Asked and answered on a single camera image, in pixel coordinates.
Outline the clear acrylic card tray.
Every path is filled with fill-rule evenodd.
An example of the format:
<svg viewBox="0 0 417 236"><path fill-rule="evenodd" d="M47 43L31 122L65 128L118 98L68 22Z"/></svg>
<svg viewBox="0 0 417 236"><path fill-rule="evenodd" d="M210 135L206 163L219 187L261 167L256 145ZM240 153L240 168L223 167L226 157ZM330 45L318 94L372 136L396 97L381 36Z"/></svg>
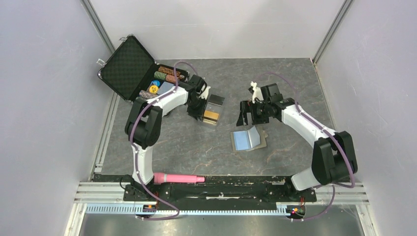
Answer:
<svg viewBox="0 0 417 236"><path fill-rule="evenodd" d="M220 117L219 117L219 120L220 120L220 118L222 117L223 106L218 106L218 105L207 102L205 110L220 113ZM215 129L217 127L217 125L219 124L219 120L218 120L218 123L216 125L212 125L212 124L205 123L205 122L203 122L203 124L207 127Z"/></svg>

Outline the beige card holder wallet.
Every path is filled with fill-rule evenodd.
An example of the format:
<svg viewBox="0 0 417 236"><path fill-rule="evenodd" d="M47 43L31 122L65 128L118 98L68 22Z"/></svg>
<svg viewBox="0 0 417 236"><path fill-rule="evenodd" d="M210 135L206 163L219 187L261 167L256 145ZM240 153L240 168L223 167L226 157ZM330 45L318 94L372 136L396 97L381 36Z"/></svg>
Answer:
<svg viewBox="0 0 417 236"><path fill-rule="evenodd" d="M252 151L267 146L268 134L261 126L253 126L248 130L231 132L233 152Z"/></svg>

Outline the pink cylindrical marker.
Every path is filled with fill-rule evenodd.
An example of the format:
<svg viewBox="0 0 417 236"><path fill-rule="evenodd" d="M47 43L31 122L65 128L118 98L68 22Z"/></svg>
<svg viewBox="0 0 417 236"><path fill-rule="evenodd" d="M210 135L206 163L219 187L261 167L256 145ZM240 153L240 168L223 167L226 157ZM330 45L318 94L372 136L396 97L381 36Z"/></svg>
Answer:
<svg viewBox="0 0 417 236"><path fill-rule="evenodd" d="M205 177L196 175L177 175L166 173L154 173L155 183L200 183L205 182Z"/></svg>

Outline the gold credit card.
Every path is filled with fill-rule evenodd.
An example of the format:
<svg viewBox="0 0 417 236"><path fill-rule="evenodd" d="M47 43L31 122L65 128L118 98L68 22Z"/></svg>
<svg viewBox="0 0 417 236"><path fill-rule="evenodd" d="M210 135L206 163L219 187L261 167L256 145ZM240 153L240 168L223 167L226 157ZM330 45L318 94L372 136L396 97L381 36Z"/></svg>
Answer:
<svg viewBox="0 0 417 236"><path fill-rule="evenodd" d="M216 125L218 123L220 113L205 110L203 114L203 122Z"/></svg>

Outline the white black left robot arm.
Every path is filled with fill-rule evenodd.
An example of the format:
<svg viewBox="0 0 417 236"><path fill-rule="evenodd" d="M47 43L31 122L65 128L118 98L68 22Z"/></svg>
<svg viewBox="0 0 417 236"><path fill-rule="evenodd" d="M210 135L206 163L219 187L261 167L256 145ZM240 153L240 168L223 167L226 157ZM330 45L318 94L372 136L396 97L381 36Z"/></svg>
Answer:
<svg viewBox="0 0 417 236"><path fill-rule="evenodd" d="M137 98L130 111L125 133L133 151L133 179L139 183L135 193L142 200L154 196L152 170L153 146L157 143L162 118L173 109L186 105L189 116L202 120L210 86L204 78L193 75L187 82L176 82L167 92L155 98Z"/></svg>

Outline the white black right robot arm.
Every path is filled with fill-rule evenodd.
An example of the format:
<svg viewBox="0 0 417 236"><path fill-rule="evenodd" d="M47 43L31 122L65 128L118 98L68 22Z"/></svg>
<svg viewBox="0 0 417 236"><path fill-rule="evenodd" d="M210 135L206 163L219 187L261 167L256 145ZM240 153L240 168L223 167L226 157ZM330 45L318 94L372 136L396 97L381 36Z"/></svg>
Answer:
<svg viewBox="0 0 417 236"><path fill-rule="evenodd" d="M294 99L285 99L277 84L258 87L256 82L251 82L248 90L252 98L240 103L237 126L266 124L270 118L275 118L296 131L313 148L310 167L292 175L289 184L285 185L287 199L296 201L311 187L339 185L346 177L351 181L348 187L355 186L357 159L348 132L337 132L318 122Z"/></svg>

